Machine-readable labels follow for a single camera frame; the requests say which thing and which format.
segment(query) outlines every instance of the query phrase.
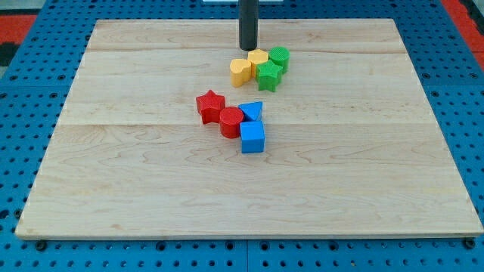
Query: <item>red surface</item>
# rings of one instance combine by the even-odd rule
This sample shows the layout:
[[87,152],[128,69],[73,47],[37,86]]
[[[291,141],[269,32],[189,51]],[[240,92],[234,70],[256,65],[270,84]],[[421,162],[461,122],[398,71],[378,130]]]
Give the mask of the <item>red surface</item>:
[[0,44],[4,42],[21,44],[36,18],[37,15],[1,15]]
[[225,108],[225,97],[209,90],[206,94],[197,97],[197,110],[202,116],[202,123],[219,122],[220,111]]
[[237,107],[226,107],[220,112],[220,133],[225,138],[240,137],[240,124],[244,120],[244,112]]
[[476,23],[470,19],[466,7],[459,0],[442,0],[442,4],[454,21],[455,26],[459,29],[467,46],[474,53],[481,69],[484,70],[484,58],[482,57],[482,53],[484,53],[484,36],[477,30]]

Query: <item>yellow block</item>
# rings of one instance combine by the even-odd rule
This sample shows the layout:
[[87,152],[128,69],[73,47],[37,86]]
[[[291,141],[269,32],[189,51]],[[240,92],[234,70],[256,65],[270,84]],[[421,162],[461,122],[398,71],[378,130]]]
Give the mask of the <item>yellow block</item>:
[[267,62],[269,60],[269,54],[266,51],[256,49],[249,52],[247,60],[252,64],[252,77],[256,77],[257,64]]
[[251,62],[243,59],[234,59],[230,62],[230,80],[234,87],[241,87],[250,80]]

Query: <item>toy block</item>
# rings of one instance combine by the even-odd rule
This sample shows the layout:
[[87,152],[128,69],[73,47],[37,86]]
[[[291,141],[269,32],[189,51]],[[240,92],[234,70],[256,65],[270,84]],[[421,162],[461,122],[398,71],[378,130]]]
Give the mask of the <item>toy block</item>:
[[262,102],[252,102],[252,103],[245,103],[240,104],[239,109],[242,110],[244,113],[244,121],[260,121],[262,116]]
[[264,125],[261,121],[242,122],[240,124],[242,153],[264,152]]
[[230,81],[232,86],[241,87],[251,79],[250,69],[252,64],[248,60],[234,59],[230,62]]
[[226,107],[220,112],[220,133],[229,139],[240,137],[240,124],[244,113],[237,107]]
[[225,97],[209,90],[206,94],[196,98],[198,113],[202,116],[202,123],[219,122],[220,111],[225,108]]
[[249,52],[247,60],[252,64],[252,77],[256,77],[257,65],[266,63],[269,60],[269,54],[266,51],[256,49]]
[[269,52],[269,59],[271,59],[276,65],[282,67],[282,73],[285,74],[289,68],[290,52],[284,47],[274,47]]
[[282,80],[282,67],[275,65],[272,60],[257,65],[256,80],[259,83],[259,91],[276,91],[276,86]]

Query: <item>blue pegboard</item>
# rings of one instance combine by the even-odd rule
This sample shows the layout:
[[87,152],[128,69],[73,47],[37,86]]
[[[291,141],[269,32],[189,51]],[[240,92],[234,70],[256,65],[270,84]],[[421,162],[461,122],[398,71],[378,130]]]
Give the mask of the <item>blue pegboard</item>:
[[[0,80],[0,270],[484,270],[484,239],[25,242],[13,234],[97,19],[236,18],[198,0],[50,0]],[[262,18],[393,18],[479,216],[484,74],[431,0],[285,0]]]

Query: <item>wooden board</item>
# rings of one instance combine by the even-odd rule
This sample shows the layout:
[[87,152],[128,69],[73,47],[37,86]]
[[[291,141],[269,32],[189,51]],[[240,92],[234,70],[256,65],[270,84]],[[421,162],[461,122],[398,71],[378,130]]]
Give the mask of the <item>wooden board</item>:
[[[392,20],[263,20],[276,93],[230,85],[234,20],[100,20],[17,226],[22,239],[475,236],[483,231]],[[195,97],[264,101],[266,151]]]

